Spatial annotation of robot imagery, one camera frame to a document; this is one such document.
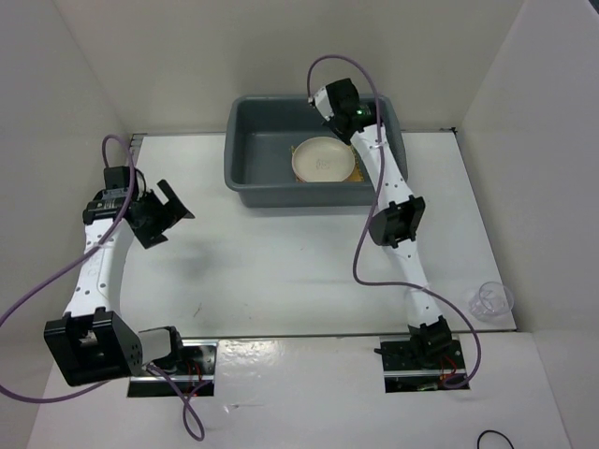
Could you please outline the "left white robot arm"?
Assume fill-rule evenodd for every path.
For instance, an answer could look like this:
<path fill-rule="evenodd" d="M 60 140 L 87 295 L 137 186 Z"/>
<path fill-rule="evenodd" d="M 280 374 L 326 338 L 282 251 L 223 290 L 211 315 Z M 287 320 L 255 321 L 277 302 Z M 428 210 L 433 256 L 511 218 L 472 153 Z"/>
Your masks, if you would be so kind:
<path fill-rule="evenodd" d="M 63 316 L 46 323 L 44 341 L 71 386 L 137 377 L 154 364 L 168 374 L 186 362 L 174 326 L 133 330 L 120 311 L 125 259 L 134 241 L 150 249 L 167 241 L 165 231 L 193 213 L 167 181 L 165 195 L 139 186 L 143 175 L 128 167 L 108 167 L 104 189 L 82 212 L 86 249 L 75 291 Z"/>

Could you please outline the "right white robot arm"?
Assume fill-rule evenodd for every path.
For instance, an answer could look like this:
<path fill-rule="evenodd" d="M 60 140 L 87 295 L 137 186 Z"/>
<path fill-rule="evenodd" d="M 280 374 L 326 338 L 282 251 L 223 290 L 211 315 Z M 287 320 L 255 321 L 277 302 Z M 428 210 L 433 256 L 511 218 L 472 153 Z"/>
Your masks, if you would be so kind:
<path fill-rule="evenodd" d="M 419 260 L 416 231 L 425 201 L 407 185 L 387 140 L 379 101 L 360 100 L 350 79 L 319 89 L 313 105 L 333 133 L 357 151 L 375 189 L 375 205 L 366 231 L 402 271 L 407 283 L 405 304 L 410 356 L 421 368 L 433 366 L 450 346 L 448 323 L 434 298 L 425 292 L 428 280 Z"/>

